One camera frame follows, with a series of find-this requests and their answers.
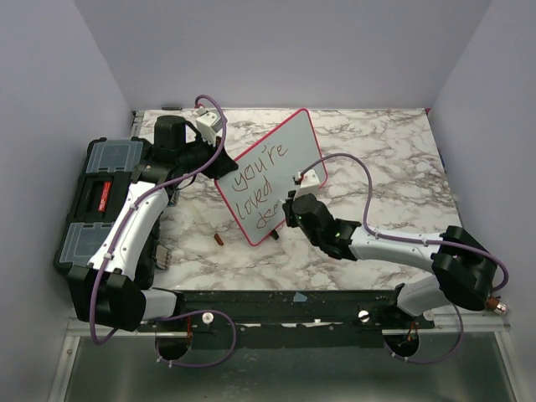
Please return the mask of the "brown marker cap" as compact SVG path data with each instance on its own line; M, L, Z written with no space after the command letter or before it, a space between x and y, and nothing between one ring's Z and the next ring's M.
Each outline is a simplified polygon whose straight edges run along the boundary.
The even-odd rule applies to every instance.
M218 245L220 245L220 246L224 245L223 240L221 239L221 237L218 234L214 235L214 239L215 239L215 241L217 242Z

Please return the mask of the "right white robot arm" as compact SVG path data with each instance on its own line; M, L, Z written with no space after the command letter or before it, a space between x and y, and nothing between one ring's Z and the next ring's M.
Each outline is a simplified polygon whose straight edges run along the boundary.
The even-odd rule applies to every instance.
M381 260L428 272L422 280L395 287L385 308L387 322L406 327L425 311L452 304L479 312L487 307L497 265L465 229L439 234L371 234L358 221L335 219L312 194L288 192L286 225L298 227L310 243L337 260Z

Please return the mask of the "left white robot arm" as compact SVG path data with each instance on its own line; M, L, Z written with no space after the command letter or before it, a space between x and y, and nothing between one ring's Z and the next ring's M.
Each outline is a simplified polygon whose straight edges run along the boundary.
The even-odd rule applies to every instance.
M226 119L203 111L195 121L160 116L153 139L90 144L56 266L79 320L134 331L157 319L168 331L185 323L175 291L152 285L163 264L159 221L179 184L203 174L222 178L238 165L224 150Z

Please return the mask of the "pink framed whiteboard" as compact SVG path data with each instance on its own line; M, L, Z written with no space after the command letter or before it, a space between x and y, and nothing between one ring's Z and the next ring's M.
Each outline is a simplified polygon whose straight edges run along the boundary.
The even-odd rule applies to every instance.
M237 170L215 181L250 245L284 223L281 201L295 188L294 176L321 157L310 113L301 108L242 152Z

